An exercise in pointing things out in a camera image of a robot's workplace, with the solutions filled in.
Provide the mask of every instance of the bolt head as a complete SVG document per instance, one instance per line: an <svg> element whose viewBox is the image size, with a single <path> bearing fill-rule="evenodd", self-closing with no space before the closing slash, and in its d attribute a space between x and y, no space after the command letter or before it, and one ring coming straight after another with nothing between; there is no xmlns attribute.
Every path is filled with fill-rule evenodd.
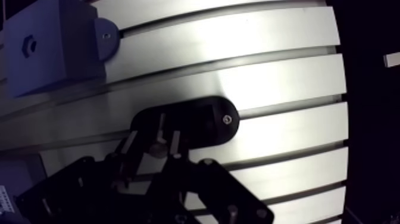
<svg viewBox="0 0 400 224"><path fill-rule="evenodd" d="M210 159L210 158L206 158L206 159L203 160L203 162L204 162L207 166L209 166L209 165L211 165L214 161L213 161L212 159Z"/></svg>
<svg viewBox="0 0 400 224"><path fill-rule="evenodd" d="M257 216L259 218L265 219L265 217L267 217L268 212L265 209L258 209L257 210Z"/></svg>
<svg viewBox="0 0 400 224"><path fill-rule="evenodd" d="M232 117L229 115L225 115L222 118L222 121L224 122L225 125L230 125L232 123Z"/></svg>

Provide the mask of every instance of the white label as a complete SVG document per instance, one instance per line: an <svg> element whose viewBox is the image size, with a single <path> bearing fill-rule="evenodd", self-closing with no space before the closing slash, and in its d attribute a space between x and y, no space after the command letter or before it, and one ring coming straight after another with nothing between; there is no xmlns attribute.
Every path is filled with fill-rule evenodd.
<svg viewBox="0 0 400 224"><path fill-rule="evenodd" d="M5 187L0 185L0 213L4 211L15 213Z"/></svg>

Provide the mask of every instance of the black mount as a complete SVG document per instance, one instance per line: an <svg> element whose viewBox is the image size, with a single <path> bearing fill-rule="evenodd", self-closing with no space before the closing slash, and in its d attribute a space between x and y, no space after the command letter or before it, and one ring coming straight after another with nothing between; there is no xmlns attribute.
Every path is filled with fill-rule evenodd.
<svg viewBox="0 0 400 224"><path fill-rule="evenodd" d="M239 115L222 97L208 97L143 110L131 134L102 162L84 157L34 186L16 200L21 213L37 223L199 223L187 211L187 192L197 193L220 223L272 223L267 206L217 161L189 161L189 150L223 144L234 137ZM145 195L119 194L143 154L168 157Z"/></svg>

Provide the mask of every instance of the metal surface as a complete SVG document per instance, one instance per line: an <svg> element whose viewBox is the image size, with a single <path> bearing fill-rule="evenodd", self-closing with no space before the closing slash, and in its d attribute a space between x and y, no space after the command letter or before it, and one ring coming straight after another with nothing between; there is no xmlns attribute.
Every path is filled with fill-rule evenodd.
<svg viewBox="0 0 400 224"><path fill-rule="evenodd" d="M398 66L400 65L400 52L387 54L383 56L383 60L387 68Z"/></svg>
<svg viewBox="0 0 400 224"><path fill-rule="evenodd" d="M270 205L275 214L274 224L306 224L343 213L346 188L338 188L297 200ZM212 216L197 216L203 224L216 224Z"/></svg>
<svg viewBox="0 0 400 224"><path fill-rule="evenodd" d="M243 110L341 94L346 90L341 62L340 55L277 61L98 95L2 122L0 144L5 150L127 130L140 110L210 95L226 96Z"/></svg>
<svg viewBox="0 0 400 224"><path fill-rule="evenodd" d="M266 200L318 188L347 178L348 149L230 172L257 198ZM196 194L188 194L187 209L204 209Z"/></svg>
<svg viewBox="0 0 400 224"><path fill-rule="evenodd" d="M228 63L228 66L238 66L241 64L249 64L249 63L260 63L263 61L275 61L275 60L282 60L283 58L293 58L293 57L305 57L306 55L315 55L315 54L327 54L327 50L323 49L323 48L318 48L318 49L302 49L302 50L296 50L293 52L275 52L272 54L268 54L265 55L265 57L259 58L257 60L255 60L254 58L243 58L241 60L233 60L231 61L231 63ZM292 73L294 76L293 78L295 78L295 76L297 76L298 72L304 72L304 73L308 73L308 75L310 76L314 76L312 79L310 79L310 82L312 82L312 80L315 81L319 81L319 82L324 82L325 80L329 80L329 82L332 83L338 83L340 82L339 86L336 85L325 85L325 84L321 84L321 85L325 85L327 86L326 88L321 88L318 83L315 83L315 87L310 86L309 89L311 88L316 88L316 90L318 91L325 91L326 94L330 94L332 92L332 90L334 90L335 88L339 87L340 89L343 89L343 91L345 91L345 84L344 84L344 71L343 71L343 65L342 65L342 59L339 58L340 56L321 56L319 57L310 57L310 59L306 59L306 58L299 58L296 60L287 60L287 62L285 61L276 61L275 63L271 63L271 67L268 66L268 64L266 63L261 63L259 65L255 65L255 67L259 67L260 70L256 70L251 69L251 66L248 67L249 69L251 69L251 72L254 73L254 78L262 78L262 76L264 76L264 74L268 73L272 73L269 74L269 76L271 75L276 75L277 77L281 78L283 77L283 75L280 75L280 72L282 72L283 74L286 73ZM212 69L215 69L217 67L221 67L220 64L224 64L224 63L217 63L219 64L219 66L213 67ZM241 79L240 77L242 77L243 75L239 74L239 72L243 69L247 68L247 66L243 66L241 68L236 68L233 69L232 72L237 73L237 75L233 75L233 74L226 74L224 76L232 76L232 77L236 77L235 79L237 80L237 82L239 82L238 84L241 83L247 83L245 86L246 89L248 91L253 91L256 88L253 88L251 85L253 82L251 82L251 80L249 79ZM197 70L197 71L188 71L186 74L191 74L193 72L195 73L199 73L199 72L204 72L204 70L209 70L211 69L210 67L205 67L203 69ZM221 70L222 73L229 73L230 70ZM171 77L171 74L165 74L162 77L162 79L166 79L165 76L167 77ZM298 82L305 82L304 85L307 85L307 81L303 81L303 80L298 80ZM76 97L79 98L79 92L81 93L85 93L85 90L87 89L93 89L96 82L89 82L89 83L82 83L80 85L74 85L68 88L64 88L64 89L60 89L59 91L55 91L55 92L51 92L51 93L46 93L46 94L37 94L37 95L32 95L32 96L27 96L27 97L23 97L23 98L17 98L17 99L12 99L9 97L8 92L6 92L6 86L5 85L1 85L0 86L0 116L4 116L6 114L10 114L10 113L15 113L16 111L20 111L23 110L27 107L52 107L54 106L57 102L60 102L60 100L62 101L63 98L68 98L70 99L71 97ZM313 94L313 91L307 91L307 92L303 92L303 94Z"/></svg>
<svg viewBox="0 0 400 224"><path fill-rule="evenodd" d="M281 0L101 0L92 5L97 8L100 17L115 22L120 29L147 23L153 20L172 17L195 11L207 10L229 5L254 2L273 2Z"/></svg>
<svg viewBox="0 0 400 224"><path fill-rule="evenodd" d="M107 79L127 79L242 55L338 44L330 7L225 15L122 39L119 52L106 64L107 73L112 74Z"/></svg>

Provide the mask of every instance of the screw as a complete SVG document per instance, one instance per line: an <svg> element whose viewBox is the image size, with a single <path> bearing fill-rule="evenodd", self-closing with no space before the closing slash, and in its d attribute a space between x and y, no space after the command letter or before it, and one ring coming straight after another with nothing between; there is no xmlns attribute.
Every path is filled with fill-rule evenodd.
<svg viewBox="0 0 400 224"><path fill-rule="evenodd" d="M231 204L230 206L228 206L228 211L229 211L229 224L235 224L236 220L238 218L238 208Z"/></svg>
<svg viewBox="0 0 400 224"><path fill-rule="evenodd" d="M264 219L265 217L267 217L267 215L268 215L268 212L265 209L258 209L257 210L257 216L259 218Z"/></svg>
<svg viewBox="0 0 400 224"><path fill-rule="evenodd" d="M103 39L109 39L109 38L111 38L111 34L109 34L109 33L103 34Z"/></svg>
<svg viewBox="0 0 400 224"><path fill-rule="evenodd" d="M182 155L177 153L177 154L174 154L173 157L176 158L176 159L180 159L182 157Z"/></svg>
<svg viewBox="0 0 400 224"><path fill-rule="evenodd" d="M229 115L225 115L225 116L222 118L222 121L224 122L225 125L229 125L229 124L232 123L232 117L229 116Z"/></svg>
<svg viewBox="0 0 400 224"><path fill-rule="evenodd" d="M206 165L211 165L212 163L213 163L213 160L212 159L210 159L210 158L206 158L205 160L203 160L203 162L206 164Z"/></svg>
<svg viewBox="0 0 400 224"><path fill-rule="evenodd" d="M179 224L185 224L188 218L184 214L177 214L175 216L175 221Z"/></svg>

